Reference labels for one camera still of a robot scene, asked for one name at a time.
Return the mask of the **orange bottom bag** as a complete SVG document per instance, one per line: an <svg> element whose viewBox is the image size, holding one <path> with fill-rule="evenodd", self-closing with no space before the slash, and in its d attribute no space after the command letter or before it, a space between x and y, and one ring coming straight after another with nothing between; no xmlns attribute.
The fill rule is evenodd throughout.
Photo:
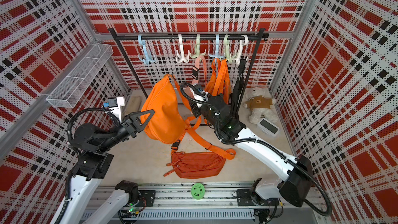
<svg viewBox="0 0 398 224"><path fill-rule="evenodd" d="M153 110L154 114L149 117L148 114L141 117L141 121L149 121L144 131L153 140L160 141L163 144L172 145L172 152L178 150L179 143L188 133L199 145L205 149L225 158L232 160L235 158L234 149L224 150L207 142L196 133L201 118L197 118L197 123L192 127L190 121L195 117L189 117L184 120L178 111L178 100L176 89L179 84L173 75L165 75L155 84L148 98L146 99L142 111Z"/></svg>

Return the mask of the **orange sling bag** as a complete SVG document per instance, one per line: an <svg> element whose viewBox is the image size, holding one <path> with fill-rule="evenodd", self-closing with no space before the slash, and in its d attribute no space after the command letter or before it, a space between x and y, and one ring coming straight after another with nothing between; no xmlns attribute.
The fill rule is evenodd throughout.
<svg viewBox="0 0 398 224"><path fill-rule="evenodd" d="M210 81L205 86L205 91L209 92L212 96L223 94L223 100L228 104L232 89L227 60L213 60L211 69L212 75Z"/></svg>

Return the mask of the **pink sling bag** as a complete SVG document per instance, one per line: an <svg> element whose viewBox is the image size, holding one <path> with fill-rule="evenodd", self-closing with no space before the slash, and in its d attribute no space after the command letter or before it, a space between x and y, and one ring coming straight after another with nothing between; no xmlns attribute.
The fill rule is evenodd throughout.
<svg viewBox="0 0 398 224"><path fill-rule="evenodd" d="M207 65L204 55L199 55L194 62L192 67L192 84L198 84L200 82L199 75L203 73L204 86L207 86Z"/></svg>

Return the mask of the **dark rust orange bag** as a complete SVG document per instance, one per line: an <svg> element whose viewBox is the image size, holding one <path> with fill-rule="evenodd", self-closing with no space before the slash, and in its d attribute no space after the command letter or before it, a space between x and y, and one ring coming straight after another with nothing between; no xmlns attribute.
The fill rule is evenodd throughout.
<svg viewBox="0 0 398 224"><path fill-rule="evenodd" d="M171 162L172 169L163 176L176 173L179 178L199 179L217 176L224 167L226 159L213 152L174 152Z"/></svg>

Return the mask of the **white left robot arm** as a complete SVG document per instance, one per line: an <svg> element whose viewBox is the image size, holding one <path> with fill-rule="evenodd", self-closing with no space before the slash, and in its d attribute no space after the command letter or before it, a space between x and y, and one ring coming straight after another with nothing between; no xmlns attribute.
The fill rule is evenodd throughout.
<svg viewBox="0 0 398 224"><path fill-rule="evenodd" d="M115 99L109 99L103 107L91 107L77 112L67 126L69 148L78 155L77 164L65 181L65 197L51 223L77 224L80 222L92 195L108 172L114 155L109 151L117 144L135 138L144 131L154 110L134 112L123 117L114 111L120 108ZM113 121L108 131L91 123L84 123L75 132L72 127L79 116L88 112L104 112Z"/></svg>

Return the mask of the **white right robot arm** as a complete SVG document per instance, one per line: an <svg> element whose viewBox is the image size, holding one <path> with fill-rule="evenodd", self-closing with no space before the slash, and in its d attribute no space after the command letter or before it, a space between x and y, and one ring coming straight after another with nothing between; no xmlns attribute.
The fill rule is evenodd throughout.
<svg viewBox="0 0 398 224"><path fill-rule="evenodd" d="M223 95L212 96L199 85L182 83L179 92L190 103L195 116L203 116L213 126L217 139L225 145L236 147L250 153L276 175L274 183L260 179L254 184L254 199L268 200L283 198L295 207L307 204L322 216L332 214L331 200L321 184L313 176L311 162L305 156L297 158L289 155L254 134L245 124L231 115L230 106L223 100ZM325 201L321 210L307 200L312 186L315 186Z"/></svg>

